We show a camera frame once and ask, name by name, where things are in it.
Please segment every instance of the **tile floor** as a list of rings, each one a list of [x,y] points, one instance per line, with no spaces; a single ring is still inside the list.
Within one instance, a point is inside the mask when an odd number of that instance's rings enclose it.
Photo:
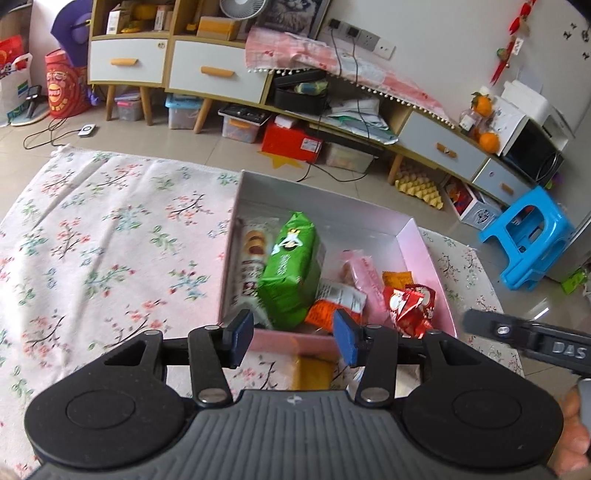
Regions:
[[[270,160],[258,153],[258,145],[221,138],[219,117],[212,116],[208,119],[206,128],[200,135],[194,135],[190,131],[169,130],[164,113],[157,115],[155,122],[157,124],[153,127],[146,126],[144,122],[105,122],[104,110],[95,109],[69,119],[54,136],[93,123],[99,127],[93,137],[79,138],[73,133],[58,143],[69,142],[77,147],[93,150],[173,158],[230,170],[252,170],[289,180],[297,180],[306,172],[292,166],[282,166],[274,170]],[[47,124],[48,120],[45,120],[28,127],[0,129],[0,218],[6,214],[54,150],[50,145],[33,150],[24,150],[22,146],[27,135],[46,128]],[[48,133],[44,133],[30,138],[27,145],[48,139]],[[346,170],[327,169],[342,180],[351,180],[358,176]],[[482,245],[478,241],[477,230],[460,223],[453,212],[438,212],[422,201],[396,191],[386,182],[387,171],[388,165],[385,163],[374,163],[364,179],[338,183],[320,170],[312,169],[305,183],[404,212],[413,216],[420,226],[476,248],[506,313],[533,319],[548,309],[540,321],[591,332],[591,307],[581,295],[567,297],[560,286],[550,280],[542,282],[532,293],[510,292],[498,282],[505,259],[496,246]],[[576,381],[573,374],[561,368],[528,359],[522,360],[527,377],[556,397],[561,397]]]

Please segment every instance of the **pink checkered cloth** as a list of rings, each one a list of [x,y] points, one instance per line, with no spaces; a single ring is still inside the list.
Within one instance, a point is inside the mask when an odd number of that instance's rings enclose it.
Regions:
[[[393,96],[423,108],[448,121],[443,106],[414,82],[369,60],[355,59],[341,49],[325,43],[266,28],[253,28],[246,41],[246,66],[249,69],[283,70],[314,67],[357,82],[370,90]]]

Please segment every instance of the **white drawer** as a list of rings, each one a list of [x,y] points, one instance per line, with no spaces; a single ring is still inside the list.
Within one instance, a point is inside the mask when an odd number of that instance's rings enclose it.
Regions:
[[[114,38],[90,45],[89,82],[162,84],[168,40]],[[133,63],[116,65],[114,63]]]
[[[492,158],[474,180],[474,185],[493,197],[512,205],[532,187]]]
[[[223,72],[207,74],[203,67]],[[266,78],[265,73],[246,71],[243,48],[176,41],[168,88],[259,103]]]
[[[438,121],[413,112],[400,133],[399,145],[471,180],[488,155],[449,131]],[[447,148],[449,153],[437,149]]]

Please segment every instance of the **wooden drawer handle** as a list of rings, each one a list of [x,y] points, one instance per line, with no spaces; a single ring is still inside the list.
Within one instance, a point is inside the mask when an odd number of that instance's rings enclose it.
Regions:
[[[511,195],[513,196],[515,194],[515,190],[513,190],[511,187],[509,187],[507,184],[505,183],[501,183],[501,190],[503,192],[505,192],[507,195]]]
[[[445,145],[442,145],[441,143],[437,144],[437,149],[443,153],[444,155],[447,155],[450,158],[457,158],[457,153],[455,153],[453,150],[450,150],[449,148],[447,148]]]
[[[217,69],[215,67],[201,67],[201,73],[204,75],[212,75],[214,77],[230,78],[236,75],[233,70]]]
[[[138,59],[111,59],[111,65],[116,67],[133,67]]]

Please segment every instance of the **pink snack package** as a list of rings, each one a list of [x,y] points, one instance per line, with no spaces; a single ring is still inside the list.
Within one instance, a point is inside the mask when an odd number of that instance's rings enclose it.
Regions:
[[[384,303],[384,282],[374,267],[374,261],[364,256],[362,250],[346,250],[340,259],[343,261],[341,281],[368,296],[363,309],[364,325],[384,325],[390,315]]]

